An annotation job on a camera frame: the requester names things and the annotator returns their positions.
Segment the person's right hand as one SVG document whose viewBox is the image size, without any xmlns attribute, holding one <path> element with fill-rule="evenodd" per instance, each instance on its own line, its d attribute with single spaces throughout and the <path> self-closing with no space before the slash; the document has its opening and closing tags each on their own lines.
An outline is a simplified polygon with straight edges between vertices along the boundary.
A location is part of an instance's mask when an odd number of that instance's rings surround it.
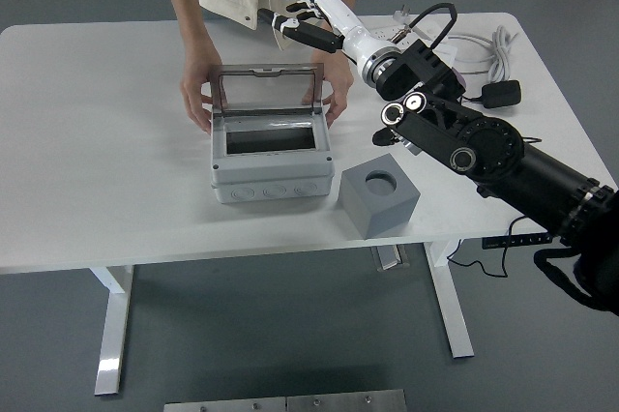
<svg viewBox="0 0 619 412">
<path fill-rule="evenodd" d="M 221 64 L 221 57 L 212 45 L 188 48 L 180 81 L 188 117 L 204 132 L 212 132 L 212 112 L 206 105 L 212 104 L 212 97 L 202 93 L 202 86 L 210 81 L 210 71 Z"/>
</svg>

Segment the person's left hand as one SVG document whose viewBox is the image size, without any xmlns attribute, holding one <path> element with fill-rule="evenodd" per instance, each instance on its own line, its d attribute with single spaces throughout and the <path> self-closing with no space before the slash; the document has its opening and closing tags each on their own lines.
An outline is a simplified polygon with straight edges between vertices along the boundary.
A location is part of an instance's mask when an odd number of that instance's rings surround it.
<svg viewBox="0 0 619 412">
<path fill-rule="evenodd" d="M 347 97 L 354 83 L 354 76 L 347 57 L 341 51 L 328 53 L 316 49 L 312 52 L 310 61 L 323 65 L 324 80 L 331 85 L 331 93 L 323 100 L 328 106 L 325 115 L 327 126 L 331 127 L 348 107 Z"/>
</svg>

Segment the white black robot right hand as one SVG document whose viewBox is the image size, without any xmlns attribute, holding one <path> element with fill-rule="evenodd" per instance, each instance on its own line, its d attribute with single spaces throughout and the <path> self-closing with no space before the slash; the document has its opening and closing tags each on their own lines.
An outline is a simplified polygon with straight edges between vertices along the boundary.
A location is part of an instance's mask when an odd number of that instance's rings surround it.
<svg viewBox="0 0 619 412">
<path fill-rule="evenodd" d="M 293 0 L 286 7 L 295 17 L 261 8 L 258 16 L 285 37 L 329 53 L 338 50 L 357 67 L 364 82 L 373 86 L 400 55 L 392 42 L 375 38 L 341 0 Z"/>
</svg>

